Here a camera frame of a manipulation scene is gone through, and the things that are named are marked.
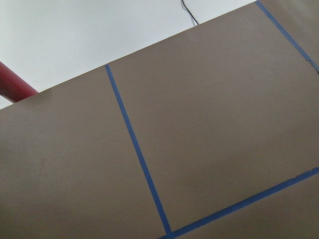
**blue tape strip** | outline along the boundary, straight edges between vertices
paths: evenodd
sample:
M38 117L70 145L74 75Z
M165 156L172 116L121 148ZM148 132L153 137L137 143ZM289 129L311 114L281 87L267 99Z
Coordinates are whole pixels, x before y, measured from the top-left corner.
M113 74L112 74L111 68L110 68L109 65L105 65L105 68L106 68L106 71L108 73L108 76L109 76L109 79L110 79L110 82L111 82L111 85L112 85L116 100L118 101L120 110L122 112L122 116L124 118L126 127L127 127L128 131L129 131L129 134L130 134L133 146L135 148L136 154L137 154L137 156L139 158L139 161L140 161L142 170L144 172L146 181L147 181L147 183L149 185L149 188L150 188L151 194L153 196L155 205L156 205L157 210L159 212L159 216L160 216L161 222L162 222L162 224L164 226L166 234L169 236L171 234L170 225L168 223L164 208L163 208L163 206L162 206L162 204L160 202L160 198L159 198L159 195L158 195L158 193L156 191L154 182L153 182L153 180L151 178L151 174L150 174L149 169L148 169L148 167L146 165L146 162L144 160L140 145L139 145L138 140L137 140L137 138L135 136L135 133L134 133L133 127L131 125L129 116L128 116L126 110L125 110L122 98L120 96L120 92L118 90L118 87L116 86L116 83L115 83L115 80L114 80L114 77L113 77Z
M287 38L288 41L296 48L297 51L315 68L319 74L319 66L310 58L310 56L299 46L299 44L289 35L289 33L279 24L279 22L272 16L272 14L265 8L262 3L257 0L255 2L261 11L273 22L273 24L278 28L278 30Z
M234 204L234 205L232 205L232 206L230 206L228 208L225 208L225 209L223 209L221 211L218 211L217 213L211 214L211 215L209 215L209 216L207 216L207 217L205 217L203 219L200 219L200 220L198 220L198 221L196 221L194 223L191 223L191 224L189 224L189 225L187 225L187 226L185 226L185 227L183 227L181 229L178 229L178 230L172 232L171 234L174 237L179 237L179 236L181 236L183 234L186 234L186 233L188 233L188 232L190 232L190 231L192 231L192 230L194 230L196 228L199 228L199 227L201 227L201 226L203 226L205 224L208 224L208 223L210 223L212 221L215 221L215 220L217 220L217 219L219 219L219 218L221 218L221 217L223 217L225 215L233 213L233 212L235 212L235 211L237 211L237 210L239 210L239 209L241 209L243 207L246 207L246 206L248 206L250 204L253 204L253 203L255 203L255 202L257 202L257 201L259 201L259 200L261 200L263 198L266 198L266 197L268 197L268 196L270 196L270 195L272 195L274 193L277 193L277 192L279 192L279 191L281 191L281 190L283 190L285 188L288 188L288 187L290 187L290 186L292 186L292 185L294 185L296 183L299 183L299 182L301 182L301 181L303 181L303 180L305 180L307 178L310 178L311 176L314 176L314 175L316 175L318 173L319 173L319 167L316 167L316 168L314 168L314 169L312 169L310 171L307 171L307 172L305 172L305 173L303 173L303 174L301 174L301 175L299 175L299 176L297 176L295 178L289 179L289 180L287 180L287 181L285 181L285 182L283 182L281 184L278 184L278 185L276 185L276 186L274 186L274 187L272 187L270 189L267 189L267 190L265 190L265 191L263 191L261 193L258 193L256 195L254 195L254 196L252 196L250 198L247 198L247 199L245 199L245 200L243 200L243 201L241 201L239 203L236 203L236 204Z

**cord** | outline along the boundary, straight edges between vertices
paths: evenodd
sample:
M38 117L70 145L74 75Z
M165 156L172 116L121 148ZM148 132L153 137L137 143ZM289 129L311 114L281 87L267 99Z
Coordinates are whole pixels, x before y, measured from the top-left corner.
M196 18L193 16L193 14L191 14L190 10L186 7L185 3L184 3L184 0L181 0L181 4L183 6L183 8L188 12L188 14L190 15L191 17L191 20L195 21L197 25L199 25L198 21L196 20Z

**blue line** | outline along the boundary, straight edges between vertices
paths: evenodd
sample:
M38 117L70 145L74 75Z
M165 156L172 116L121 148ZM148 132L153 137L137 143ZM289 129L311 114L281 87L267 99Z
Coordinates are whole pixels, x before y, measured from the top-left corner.
M299 53L310 62L310 64L315 68L319 74L319 66L310 58L310 56L299 46L299 44L289 35L289 33L279 24L279 22L272 16L272 14L265 8L262 3L257 0L255 2L261 11L273 22L273 24L278 28L278 30L287 38L288 41L299 51Z
M316 175L318 173L319 173L319 167L316 167L316 168L314 168L314 169L312 169L310 171L307 171L307 172L305 172L305 173L303 173L303 174L301 174L301 175L299 175L299 176L297 176L295 178L289 179L289 180L287 180L287 181L285 181L283 183L280 183L280 184L278 184L278 185L276 185L276 186L274 186L274 187L272 187L270 189L267 189L267 190L265 190L265 191L263 191L261 193L258 193L256 195L250 197L250 198L247 198L247 199L245 199L245 200L243 200L243 201L241 201L239 203L236 203L236 204L234 204L234 205L232 205L230 207L227 207L227 208L225 208L225 209L223 209L221 211L218 211L217 213L211 214L211 215L209 215L209 216L207 216L207 217L205 217L203 219L200 219L200 220L198 220L198 221L196 221L194 223L191 223L191 224L189 224L189 225L187 225L187 226L185 226L185 227L183 227L181 229L178 229L178 230L172 232L171 234L174 237L179 237L179 236L181 236L183 234L186 234L186 233L188 233L188 232L190 232L190 231L192 231L192 230L194 230L194 229L196 229L198 227L201 227L201 226L203 226L205 224L208 224L208 223L210 223L212 221L215 221L215 220L217 220L217 219L219 219L219 218L221 218L223 216L226 216L226 215L228 215L230 213L233 213L233 212L235 212L235 211L237 211L237 210L239 210L241 208L244 208L246 206L249 206L250 204L253 204L253 203L255 203L255 202L257 202L257 201L259 201L259 200L261 200L263 198L266 198L266 197L268 197L268 196L270 196L270 195L272 195L274 193L277 193L277 192L279 192L279 191L281 191L281 190L283 190L285 188L288 188L288 187L290 187L290 186L292 186L292 185L294 185L296 183L299 183L299 182L301 182L301 181L303 181L303 180L305 180L307 178L310 178L311 176L314 176L314 175Z
M122 98L120 96L120 92L118 90L118 87L116 86L116 83L115 83L115 80L114 80L114 77L113 77L113 74L112 74L111 68L110 68L109 65L105 65L105 68L106 68L106 71L108 73L108 76L109 76L109 79L110 79L110 82L111 82L115 97L116 97L116 99L118 101L120 110L122 112L122 116L124 118L126 127L127 127L128 131L129 131L133 146L135 148L135 152L136 152L136 154L137 154L137 156L139 158L139 161L140 161L141 167L143 169L145 178L147 180L147 183L149 185L150 191L152 193L155 205L156 205L156 207L158 209L161 222L162 222L162 224L164 226L166 234L169 236L171 234L171 229L170 229L170 226L169 226L169 223L168 223L164 208L163 208L163 206L162 206L162 204L160 202L159 195L158 195L158 193L156 191L154 182L153 182L153 180L151 178L151 174L150 174L149 169L148 169L148 167L146 165L146 162L144 160L140 145L139 145L138 140L137 140L137 138L135 136L135 133L134 133L133 127L131 125L129 116L128 116L126 110L125 110Z

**blue painter's tape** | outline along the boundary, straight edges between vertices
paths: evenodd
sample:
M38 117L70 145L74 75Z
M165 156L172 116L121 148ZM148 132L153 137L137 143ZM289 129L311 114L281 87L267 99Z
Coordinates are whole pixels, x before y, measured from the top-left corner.
M299 176L297 176L295 178L289 179L289 180L287 180L287 181L285 181L285 182L283 182L281 184L278 184L278 185L276 185L276 186L274 186L274 187L272 187L270 189L267 189L267 190L265 190L265 191L263 191L261 193L258 193L256 195L254 195L254 196L252 196L250 198L247 198L247 199L245 199L245 200L243 200L243 201L241 201L239 203L236 203L236 204L234 204L234 205L232 205L232 206L230 206L228 208L225 208L225 209L223 209L221 211L218 211L217 213L211 214L211 215L209 215L209 216L207 216L207 217L205 217L203 219L200 219L200 220L198 220L198 221L196 221L194 223L191 223L191 224L189 224L189 225L187 225L187 226L185 226L185 227L183 227L181 229L178 229L178 230L172 232L171 234L174 237L179 237L179 236L181 236L183 234L186 234L186 233L188 233L188 232L190 232L190 231L192 231L192 230L194 230L196 228L199 228L199 227L201 227L201 226L203 226L205 224L208 224L208 223L210 223L212 221L215 221L215 220L217 220L217 219L219 219L219 218L221 218L223 216L226 216L226 215L228 215L230 213L233 213L233 212L235 212L235 211L237 211L237 210L239 210L241 208L249 206L250 204L253 204L253 203L255 203L255 202L257 202L257 201L259 201L259 200L261 200L263 198L266 198L266 197L268 197L268 196L270 196L270 195L272 195L274 193L277 193L277 192L279 192L279 191L281 191L281 190L283 190L285 188L288 188L288 187L290 187L290 186L292 186L292 185L294 185L296 183L299 183L299 182L301 182L301 181L303 181L303 180L305 180L307 178L310 178L311 176L314 176L314 175L316 175L318 173L319 173L319 167L316 167L316 168L314 168L314 169L312 169L310 171L307 171L307 172L305 172L305 173L303 173L303 174L301 174L301 175L299 175ZM159 239L168 239L168 238L166 236L164 236L164 237L161 237Z
M261 11L273 22L278 30L287 38L288 41L296 48L297 51L315 68L319 74L319 66L310 58L310 56L299 46L299 44L289 35L289 33L279 24L279 22L272 16L272 14L265 8L264 5L258 0L255 2Z
M139 145L138 140L137 140L137 138L136 138L136 136L135 136L135 133L134 133L133 127L132 127L132 125L131 125L129 116L128 116L128 114L127 114L127 112L126 112L126 109L125 109L125 107L124 107L122 98L121 98L121 96L120 96L120 92L119 92L119 90L118 90L118 87L117 87L117 85L116 85L116 83L115 83L115 80L114 80L114 77L113 77L113 74L112 74L112 71L111 71L111 68L110 68L109 65L105 65L105 68L106 68L106 71L107 71L107 73L108 73L108 76L109 76L109 79L110 79L110 82L111 82L111 85L112 85L112 88L113 88L113 91L114 91L116 100L118 101L120 110L121 110L121 112L122 112L122 116L123 116L123 118L124 118L126 127L127 127L128 131L129 131L129 134L130 134L130 137L131 137L133 146L134 146L134 148L135 148L136 154L137 154L137 156L138 156L138 158L139 158L139 161L140 161L142 170L143 170L143 172L144 172L146 181L147 181L147 183L148 183L148 185L149 185L149 188L150 188L151 194L152 194L152 196L153 196L155 205L156 205L157 210L158 210L158 212L159 212L159 216L160 216L161 222L162 222L162 224L163 224L163 226L164 226L166 235L168 236L167 238L173 239L173 237L170 236L170 234L171 234L171 229L170 229L170 225L169 225L169 223L168 223L168 220L167 220L165 211L164 211L163 206L162 206L162 204L161 204L159 195L158 195L158 193L157 193L157 191L156 191L154 182L153 182L153 180L152 180L152 178L151 178L151 174L150 174L150 172L149 172L149 169L148 169L148 167L147 167L147 165L146 165L146 162L145 162L145 160L144 160L144 157L143 157L143 154L142 154L140 145Z

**red pipe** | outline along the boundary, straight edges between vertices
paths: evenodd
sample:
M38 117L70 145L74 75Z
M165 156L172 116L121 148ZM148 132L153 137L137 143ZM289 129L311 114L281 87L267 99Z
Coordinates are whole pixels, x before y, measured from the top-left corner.
M38 91L0 61L0 95L15 103L37 93Z

